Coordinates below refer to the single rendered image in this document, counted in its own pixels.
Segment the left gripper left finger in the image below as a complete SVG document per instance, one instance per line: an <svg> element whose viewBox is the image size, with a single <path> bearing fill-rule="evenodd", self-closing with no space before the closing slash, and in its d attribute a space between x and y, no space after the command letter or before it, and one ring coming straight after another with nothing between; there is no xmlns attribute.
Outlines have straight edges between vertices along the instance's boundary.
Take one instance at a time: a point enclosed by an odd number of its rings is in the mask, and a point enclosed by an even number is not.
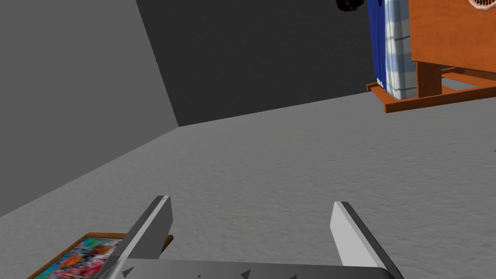
<svg viewBox="0 0 496 279"><path fill-rule="evenodd" d="M94 279L106 279L125 259L158 259L173 222L171 199L157 196L107 258Z"/></svg>

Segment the wooden bed with blue bedding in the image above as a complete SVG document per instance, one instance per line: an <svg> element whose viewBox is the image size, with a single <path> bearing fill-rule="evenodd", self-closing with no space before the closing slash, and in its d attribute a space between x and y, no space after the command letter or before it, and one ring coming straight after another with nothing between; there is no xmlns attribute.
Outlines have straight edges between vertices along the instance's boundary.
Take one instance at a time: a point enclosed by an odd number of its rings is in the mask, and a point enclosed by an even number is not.
<svg viewBox="0 0 496 279"><path fill-rule="evenodd" d="M496 0L367 0L386 113L496 97Z"/></svg>

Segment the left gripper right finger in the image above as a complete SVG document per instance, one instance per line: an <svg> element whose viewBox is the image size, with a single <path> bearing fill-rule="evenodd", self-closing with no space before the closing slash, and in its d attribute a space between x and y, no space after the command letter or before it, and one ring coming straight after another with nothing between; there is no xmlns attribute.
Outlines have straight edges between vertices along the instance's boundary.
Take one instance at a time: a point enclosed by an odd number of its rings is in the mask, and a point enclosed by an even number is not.
<svg viewBox="0 0 496 279"><path fill-rule="evenodd" d="M350 203L334 202L329 227L343 266L370 268L381 274L360 279L404 279Z"/></svg>

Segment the colourful framed picture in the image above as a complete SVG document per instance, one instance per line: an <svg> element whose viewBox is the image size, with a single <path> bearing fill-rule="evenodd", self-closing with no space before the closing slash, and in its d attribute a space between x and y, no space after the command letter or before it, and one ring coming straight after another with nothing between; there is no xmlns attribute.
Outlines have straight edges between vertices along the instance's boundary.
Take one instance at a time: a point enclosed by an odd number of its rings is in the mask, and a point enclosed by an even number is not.
<svg viewBox="0 0 496 279"><path fill-rule="evenodd" d="M26 279L91 279L125 236L89 232Z"/></svg>

